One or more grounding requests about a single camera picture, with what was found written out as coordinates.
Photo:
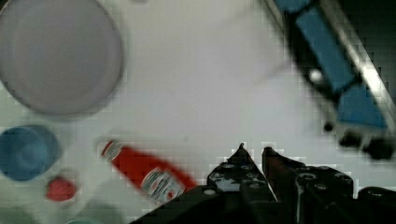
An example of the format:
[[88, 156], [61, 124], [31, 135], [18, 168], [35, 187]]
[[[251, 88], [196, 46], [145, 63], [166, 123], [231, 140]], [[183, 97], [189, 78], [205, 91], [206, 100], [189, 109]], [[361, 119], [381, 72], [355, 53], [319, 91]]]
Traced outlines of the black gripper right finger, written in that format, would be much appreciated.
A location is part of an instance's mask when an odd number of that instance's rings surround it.
[[350, 211], [353, 180], [328, 166], [308, 166], [271, 147], [262, 153], [262, 170], [293, 224], [355, 224]]

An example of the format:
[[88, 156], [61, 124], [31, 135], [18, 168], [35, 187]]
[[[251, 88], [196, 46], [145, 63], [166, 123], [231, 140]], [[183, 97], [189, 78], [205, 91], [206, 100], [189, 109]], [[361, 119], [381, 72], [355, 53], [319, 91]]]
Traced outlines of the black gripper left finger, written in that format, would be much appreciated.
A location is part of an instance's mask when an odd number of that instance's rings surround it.
[[277, 224], [276, 198], [244, 143], [208, 175], [206, 184], [223, 196], [227, 224]]

